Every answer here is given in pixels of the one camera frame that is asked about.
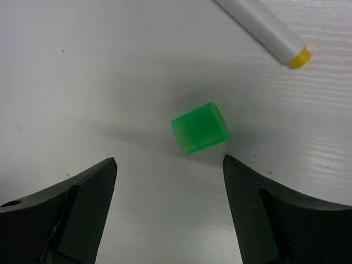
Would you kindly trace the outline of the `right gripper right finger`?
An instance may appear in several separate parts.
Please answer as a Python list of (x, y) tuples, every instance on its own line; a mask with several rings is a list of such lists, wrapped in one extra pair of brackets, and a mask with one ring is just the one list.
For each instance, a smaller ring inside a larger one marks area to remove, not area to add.
[(226, 155), (223, 174), (243, 263), (351, 263), (351, 207), (317, 199)]

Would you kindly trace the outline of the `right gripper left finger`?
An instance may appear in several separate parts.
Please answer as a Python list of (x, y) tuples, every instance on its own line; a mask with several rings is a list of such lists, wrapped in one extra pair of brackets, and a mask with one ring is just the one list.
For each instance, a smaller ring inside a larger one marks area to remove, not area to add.
[(107, 158), (1, 205), (1, 263), (95, 263), (117, 170)]

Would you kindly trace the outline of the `green highlighter cap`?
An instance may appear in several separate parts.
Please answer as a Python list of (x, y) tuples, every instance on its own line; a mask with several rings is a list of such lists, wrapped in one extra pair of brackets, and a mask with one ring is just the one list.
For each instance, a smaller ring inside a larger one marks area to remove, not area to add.
[(186, 155), (229, 139), (225, 120), (213, 102), (173, 119), (171, 127), (177, 143)]

